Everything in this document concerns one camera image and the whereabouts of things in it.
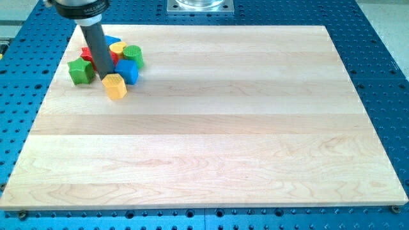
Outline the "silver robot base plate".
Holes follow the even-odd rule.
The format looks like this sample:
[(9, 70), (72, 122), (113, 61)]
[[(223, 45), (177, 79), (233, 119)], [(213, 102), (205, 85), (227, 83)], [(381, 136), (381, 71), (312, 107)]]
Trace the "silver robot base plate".
[(233, 0), (167, 0), (167, 13), (233, 13)]

